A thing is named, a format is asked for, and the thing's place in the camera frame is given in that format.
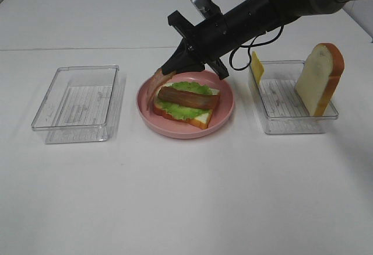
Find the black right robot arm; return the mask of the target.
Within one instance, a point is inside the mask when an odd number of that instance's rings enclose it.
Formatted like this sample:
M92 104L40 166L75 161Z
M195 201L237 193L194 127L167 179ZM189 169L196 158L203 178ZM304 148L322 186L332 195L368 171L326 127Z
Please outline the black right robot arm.
M220 60L224 54L302 16L335 13L348 1L355 0L245 0L222 13L212 0L191 0L205 19L193 25L178 11L168 17L182 40L161 71L163 75L200 72L208 64L224 79L228 77Z

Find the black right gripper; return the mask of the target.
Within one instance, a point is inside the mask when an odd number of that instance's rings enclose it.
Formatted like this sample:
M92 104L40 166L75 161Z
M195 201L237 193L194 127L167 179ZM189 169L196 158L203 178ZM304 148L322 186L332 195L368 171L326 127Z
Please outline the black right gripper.
M229 76L228 69L220 57L230 51L227 28L223 15L215 15L194 26L179 11L168 16L168 24L182 40L173 55L161 66L163 75L175 72L202 72L209 65L219 79Z

